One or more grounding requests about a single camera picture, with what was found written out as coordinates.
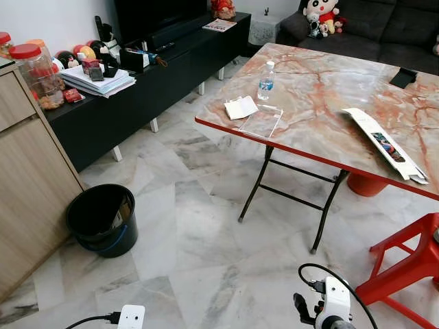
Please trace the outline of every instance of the marble floor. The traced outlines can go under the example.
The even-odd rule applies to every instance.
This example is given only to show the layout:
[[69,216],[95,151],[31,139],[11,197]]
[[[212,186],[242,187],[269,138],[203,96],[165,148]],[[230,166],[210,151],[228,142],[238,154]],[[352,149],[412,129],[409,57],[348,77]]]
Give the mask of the marble floor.
[[[372,269],[371,245],[438,211],[438,202],[393,186],[365,198],[343,183],[315,256],[309,248],[317,210],[259,190],[238,224],[264,147],[201,126],[193,117],[245,61],[230,63],[223,82],[209,79],[204,96],[191,93],[160,115],[157,133],[145,127],[124,141],[121,162],[108,154],[81,172],[89,186],[118,183],[135,194],[137,244],[105,259],[69,241],[0,305],[2,329],[65,328],[124,304],[146,307],[148,329],[311,328],[299,322],[292,294],[302,293],[310,311],[319,296],[300,281],[298,266],[328,266],[356,287]],[[327,177],[338,172],[285,152],[274,157]],[[274,164],[264,182],[319,204],[331,188]],[[403,256],[391,250],[386,266]],[[439,324],[439,292],[430,279],[395,298]],[[380,328],[418,328],[382,303],[370,309]],[[356,328],[371,328],[354,301],[351,311]],[[78,328],[116,326],[94,321]]]

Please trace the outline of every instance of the power cord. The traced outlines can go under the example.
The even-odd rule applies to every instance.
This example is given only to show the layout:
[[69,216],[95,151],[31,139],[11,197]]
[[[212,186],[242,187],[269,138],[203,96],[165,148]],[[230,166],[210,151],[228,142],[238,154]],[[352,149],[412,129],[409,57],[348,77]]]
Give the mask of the power cord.
[[93,320],[107,320],[111,324],[118,324],[120,318],[121,318],[120,312],[113,312],[107,315],[100,315],[98,317],[87,317],[86,319],[83,319],[81,321],[72,324],[71,326],[68,326],[66,329],[72,329],[76,326],[79,326],[80,324],[83,324],[84,322],[93,321]]
[[377,327],[377,324],[375,323],[375,320],[374,320],[374,318],[373,318],[373,316],[372,316],[372,314],[370,314],[370,312],[369,312],[369,310],[368,310],[368,308],[367,308],[367,306],[363,303],[363,301],[360,299],[360,297],[357,295],[357,293],[355,292],[355,290],[354,289],[352,289],[352,287],[349,285],[349,284],[347,284],[338,274],[336,274],[336,273],[334,273],[333,271],[331,271],[330,269],[328,269],[328,268],[326,268],[325,266],[322,266],[322,265],[319,265],[319,264],[313,264],[313,263],[307,263],[307,264],[303,264],[303,265],[301,265],[300,267],[299,267],[299,270],[298,270],[298,272],[299,272],[299,277],[300,277],[300,279],[304,282],[304,283],[306,283],[308,286],[310,286],[311,288],[314,288],[315,290],[317,290],[317,291],[320,291],[321,290],[321,288],[322,287],[317,287],[316,286],[316,284],[321,284],[321,282],[310,282],[310,281],[308,281],[308,280],[306,280],[304,277],[303,277],[303,275],[302,275],[302,270],[305,268],[305,267],[316,267],[316,268],[318,268],[318,269],[322,269],[323,271],[326,271],[327,273],[329,273],[329,274],[331,274],[334,278],[336,278],[337,280],[339,280],[348,290],[349,290],[349,292],[350,293],[352,293],[352,295],[355,297],[355,299],[359,302],[359,304],[361,305],[361,307],[364,309],[364,312],[366,312],[366,314],[367,314],[367,316],[368,316],[368,318],[369,318],[369,320],[370,320],[370,322],[371,322],[371,324],[372,324],[372,327],[374,328],[374,329],[378,329],[378,327]]

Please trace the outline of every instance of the metal table leg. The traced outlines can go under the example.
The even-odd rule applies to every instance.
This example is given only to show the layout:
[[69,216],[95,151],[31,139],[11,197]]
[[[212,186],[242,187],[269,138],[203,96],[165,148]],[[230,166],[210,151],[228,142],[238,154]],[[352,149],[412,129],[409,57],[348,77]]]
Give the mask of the metal table leg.
[[247,209],[250,205],[250,202],[252,201],[254,194],[256,193],[256,190],[258,189],[258,187],[261,183],[263,174],[265,173],[265,170],[267,169],[268,162],[270,161],[270,157],[272,156],[273,149],[274,149],[273,146],[267,146],[265,148],[265,161],[263,162],[262,169],[261,169],[261,172],[259,173],[256,184],[254,185],[252,192],[248,196],[248,199],[247,199],[247,202],[244,206],[244,209],[242,210],[241,215],[238,218],[238,222],[240,222],[240,223],[242,223],[242,220],[244,219],[244,216],[246,215],[246,212],[247,212]]
[[346,178],[346,176],[348,174],[349,174],[349,171],[346,171],[344,169],[342,169],[340,171],[340,174],[338,175],[337,179],[334,182],[334,187],[331,190],[331,194],[329,194],[328,200],[327,200],[326,204],[324,205],[323,214],[322,214],[322,217],[320,218],[320,224],[318,226],[317,236],[316,236],[316,239],[314,241],[313,247],[311,249],[311,253],[313,255],[316,254],[318,245],[320,243],[320,239],[322,238],[324,222],[327,219],[328,210],[329,210],[329,207],[331,206],[332,200],[334,199],[335,194],[337,193],[338,187],[340,186],[340,184],[343,182],[344,178]]
[[[346,178],[346,176],[349,174],[349,172],[344,170],[344,169],[342,169],[340,171],[340,174],[337,177],[334,177],[333,179],[326,178],[324,176],[318,175],[317,173],[312,173],[310,171],[306,171],[304,169],[296,168],[296,167],[293,167],[293,166],[291,166],[289,164],[285,164],[285,163],[279,162],[277,160],[270,159],[271,156],[272,156],[272,153],[273,153],[273,149],[274,148],[272,146],[267,146],[265,148],[265,161],[264,161],[264,163],[262,165],[261,172],[259,173],[259,176],[258,176],[258,179],[256,181],[256,184],[253,186],[252,192],[250,193],[250,195],[249,195],[249,197],[247,199],[247,202],[244,205],[244,208],[243,208],[243,210],[241,212],[241,215],[238,218],[238,222],[242,223],[242,221],[244,219],[244,216],[245,216],[245,214],[247,212],[247,209],[248,209],[250,203],[252,202],[252,199],[253,199],[254,194],[256,193],[256,190],[258,189],[258,187],[264,188],[265,190],[268,190],[270,192],[282,195],[283,197],[288,197],[289,199],[292,199],[294,201],[300,202],[302,204],[305,204],[307,206],[310,206],[312,208],[320,210],[323,213],[322,213],[322,216],[320,218],[320,224],[318,226],[318,231],[317,231],[316,239],[315,239],[313,247],[311,248],[311,251],[310,251],[311,254],[315,254],[317,252],[317,248],[318,248],[318,245],[320,243],[320,239],[322,238],[324,223],[325,223],[327,215],[328,215],[329,207],[331,206],[331,203],[332,203],[332,201],[333,201],[333,199],[335,197],[335,194],[337,193],[338,187],[343,182],[344,178]],[[306,175],[310,175],[312,177],[318,178],[319,180],[324,180],[325,182],[329,182],[329,183],[334,184],[334,186],[333,186],[333,188],[331,190],[331,193],[328,196],[328,200],[327,200],[326,204],[324,205],[324,207],[321,207],[321,206],[319,206],[317,204],[312,204],[311,202],[308,202],[306,200],[300,199],[298,197],[294,197],[293,195],[289,195],[289,194],[284,193],[282,191],[276,190],[275,188],[272,188],[272,187],[269,187],[269,186],[261,184],[261,180],[263,178],[263,174],[265,173],[265,170],[267,169],[267,166],[268,166],[269,162],[272,162],[272,163],[274,163],[276,165],[280,165],[282,167],[287,167],[287,168],[295,170],[295,171],[299,171],[299,172],[304,173]]]

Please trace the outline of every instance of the tv stand leg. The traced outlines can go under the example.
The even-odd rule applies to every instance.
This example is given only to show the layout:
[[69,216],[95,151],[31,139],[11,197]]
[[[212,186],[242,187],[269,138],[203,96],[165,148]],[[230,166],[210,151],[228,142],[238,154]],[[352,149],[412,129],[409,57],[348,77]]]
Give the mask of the tv stand leg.
[[150,121],[150,126],[151,126],[151,131],[152,131],[152,132],[157,132],[157,131],[158,131],[157,118],[153,118],[153,119]]
[[224,80],[224,67],[218,71],[218,80]]
[[113,147],[111,150],[111,156],[117,162],[121,162],[123,160],[119,146]]
[[204,82],[198,86],[198,94],[200,94],[201,96],[204,95]]

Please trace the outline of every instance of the cabinet drawer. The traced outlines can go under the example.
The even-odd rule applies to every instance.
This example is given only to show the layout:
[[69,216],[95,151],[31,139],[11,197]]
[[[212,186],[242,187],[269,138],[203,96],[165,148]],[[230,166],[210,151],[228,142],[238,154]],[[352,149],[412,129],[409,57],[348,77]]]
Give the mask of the cabinet drawer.
[[4,134],[0,154],[1,300],[66,239],[82,190],[40,119]]
[[27,99],[14,73],[0,76],[0,131],[34,113],[35,109]]

